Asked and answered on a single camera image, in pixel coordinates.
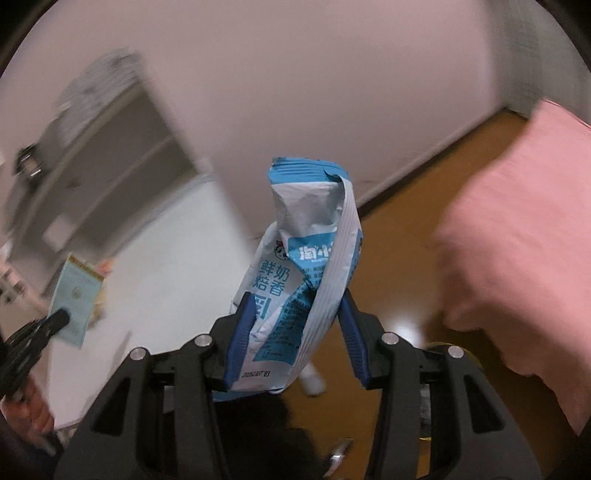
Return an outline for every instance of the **white table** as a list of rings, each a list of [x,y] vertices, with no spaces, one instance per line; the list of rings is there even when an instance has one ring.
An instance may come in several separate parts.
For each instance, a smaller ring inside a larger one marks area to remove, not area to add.
[[[107,278],[106,316],[78,350],[50,343],[46,397],[56,428],[77,423],[134,347],[181,347],[226,315],[251,252],[215,182],[198,185],[134,238]]]

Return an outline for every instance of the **light blue card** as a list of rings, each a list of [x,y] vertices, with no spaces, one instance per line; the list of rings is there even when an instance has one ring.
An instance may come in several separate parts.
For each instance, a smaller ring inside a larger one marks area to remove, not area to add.
[[[70,314],[70,323],[59,331],[59,338],[82,348],[103,280],[91,266],[72,254],[68,256],[49,307],[49,314],[59,309],[65,309]]]

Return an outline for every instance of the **blue and white snack bag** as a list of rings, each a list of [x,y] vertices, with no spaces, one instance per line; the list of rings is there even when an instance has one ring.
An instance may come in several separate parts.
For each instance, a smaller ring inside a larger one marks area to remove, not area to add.
[[[362,232],[348,174],[337,164],[276,158],[268,172],[277,221],[232,302],[253,294],[256,321],[233,391],[282,390],[331,327],[357,265]]]

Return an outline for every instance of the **human hand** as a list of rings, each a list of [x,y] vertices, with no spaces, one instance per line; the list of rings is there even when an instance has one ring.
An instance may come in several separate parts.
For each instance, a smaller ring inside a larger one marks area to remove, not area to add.
[[[54,418],[35,382],[29,377],[21,388],[21,401],[4,399],[2,412],[7,423],[23,440],[39,445],[39,437],[53,431]]]

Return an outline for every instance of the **baseboard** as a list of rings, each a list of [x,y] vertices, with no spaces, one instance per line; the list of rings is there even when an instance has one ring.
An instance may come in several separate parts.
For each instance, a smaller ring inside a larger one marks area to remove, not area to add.
[[[424,154],[419,155],[413,161],[409,162],[407,166],[398,170],[386,180],[361,195],[356,201],[359,217],[363,218],[369,215],[374,209],[382,205],[390,197],[398,193],[418,176],[422,175],[443,157],[448,155],[449,152],[457,147],[459,142],[470,135],[474,130],[490,121],[502,110],[503,107],[496,106],[485,112],[474,121],[469,122],[444,140],[438,142]]]

